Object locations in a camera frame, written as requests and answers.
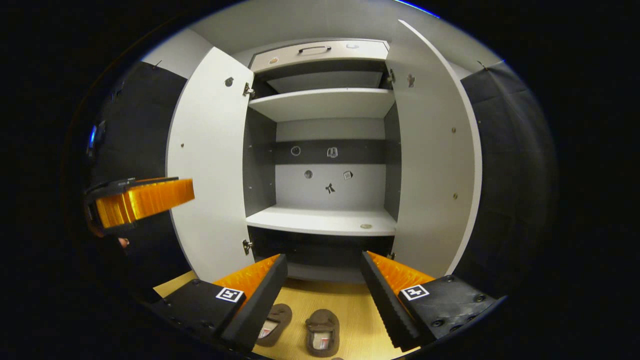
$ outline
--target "slipper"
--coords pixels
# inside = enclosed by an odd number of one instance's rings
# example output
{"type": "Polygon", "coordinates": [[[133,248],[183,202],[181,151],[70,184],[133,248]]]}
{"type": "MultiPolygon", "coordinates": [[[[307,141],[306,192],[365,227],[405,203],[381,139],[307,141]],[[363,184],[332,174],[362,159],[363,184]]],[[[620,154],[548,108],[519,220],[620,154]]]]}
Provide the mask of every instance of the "slipper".
{"type": "Polygon", "coordinates": [[[327,309],[314,311],[307,319],[307,350],[317,357],[334,356],[340,346],[340,322],[327,309]]]}
{"type": "Polygon", "coordinates": [[[284,328],[291,322],[291,308],[286,304],[275,304],[264,321],[262,330],[258,335],[256,345],[272,347],[282,334],[284,328]]]}

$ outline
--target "wooden floor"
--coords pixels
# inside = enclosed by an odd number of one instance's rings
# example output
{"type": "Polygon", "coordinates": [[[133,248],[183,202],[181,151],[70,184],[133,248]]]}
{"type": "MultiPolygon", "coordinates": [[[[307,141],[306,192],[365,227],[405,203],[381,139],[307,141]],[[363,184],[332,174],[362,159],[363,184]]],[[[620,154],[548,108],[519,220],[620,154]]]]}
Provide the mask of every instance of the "wooden floor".
{"type": "MultiPolygon", "coordinates": [[[[188,272],[154,289],[165,297],[195,278],[194,272],[188,272]]],[[[344,360],[389,360],[419,349],[403,353],[393,347],[369,289],[364,284],[288,279],[276,298],[275,304],[280,303],[291,307],[291,323],[282,332],[276,345],[256,345],[253,348],[256,354],[275,360],[318,359],[309,355],[305,345],[305,320],[318,309],[329,309],[340,320],[340,347],[333,357],[344,360]]]]}

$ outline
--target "open cabinet door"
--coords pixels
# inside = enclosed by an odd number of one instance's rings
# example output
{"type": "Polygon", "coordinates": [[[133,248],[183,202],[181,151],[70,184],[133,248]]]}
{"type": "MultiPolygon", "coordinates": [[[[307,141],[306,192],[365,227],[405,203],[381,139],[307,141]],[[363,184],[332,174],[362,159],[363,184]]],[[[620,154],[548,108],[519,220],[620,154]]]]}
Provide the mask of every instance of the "open cabinet door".
{"type": "Polygon", "coordinates": [[[450,274],[473,230],[480,198],[480,137],[455,72],[399,20],[387,68],[400,123],[402,181],[393,251],[433,277],[450,274]]]}
{"type": "Polygon", "coordinates": [[[167,176],[193,179],[195,200],[171,210],[189,264],[207,282],[253,263],[244,216],[243,136],[253,73],[217,48],[185,85],[173,114],[167,176]]]}

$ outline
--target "ceiling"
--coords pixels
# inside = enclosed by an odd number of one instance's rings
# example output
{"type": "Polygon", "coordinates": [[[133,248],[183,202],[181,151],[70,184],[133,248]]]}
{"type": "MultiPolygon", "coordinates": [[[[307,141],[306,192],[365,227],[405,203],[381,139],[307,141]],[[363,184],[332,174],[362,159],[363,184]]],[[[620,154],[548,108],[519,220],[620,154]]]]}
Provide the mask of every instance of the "ceiling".
{"type": "Polygon", "coordinates": [[[249,0],[204,18],[191,29],[228,54],[306,38],[373,38],[392,42],[405,20],[449,61],[475,72],[500,58],[471,36],[393,0],[249,0]]]}

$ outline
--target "white cabinet wall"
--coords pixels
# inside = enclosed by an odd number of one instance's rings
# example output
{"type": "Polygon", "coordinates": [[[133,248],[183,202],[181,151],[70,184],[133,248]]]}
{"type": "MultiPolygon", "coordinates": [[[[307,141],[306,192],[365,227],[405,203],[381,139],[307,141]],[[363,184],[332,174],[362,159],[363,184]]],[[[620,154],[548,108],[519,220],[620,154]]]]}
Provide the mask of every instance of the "white cabinet wall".
{"type": "MultiPolygon", "coordinates": [[[[304,55],[300,62],[317,62],[322,72],[323,64],[347,57],[342,48],[334,51],[336,46],[360,45],[334,42],[337,45],[297,45],[295,50],[304,55]]],[[[374,56],[381,57],[382,49],[374,48],[374,56]]],[[[282,71],[299,65],[295,52],[281,53],[274,50],[256,55],[255,60],[269,63],[278,58],[273,63],[280,63],[282,71]]],[[[176,107],[167,154],[168,176],[193,178],[196,199],[172,209],[172,218],[183,251],[201,279],[215,281],[253,261],[242,246],[248,224],[312,234],[394,234],[396,260],[435,277],[450,270],[468,241],[479,200],[481,157],[474,114],[451,66],[408,24],[398,22],[385,61],[395,79],[393,90],[325,88],[250,101],[244,89],[251,87],[253,72],[217,48],[205,56],[176,107]],[[373,207],[287,212],[286,207],[274,206],[245,218],[242,128],[247,106],[276,122],[342,117],[379,123],[394,101],[403,158],[397,223],[383,208],[373,207]]],[[[257,73],[268,71],[260,66],[257,73]]],[[[372,186],[380,186],[376,193],[383,192],[384,184],[372,186]]],[[[371,201],[380,205],[380,199],[371,201]]]]}

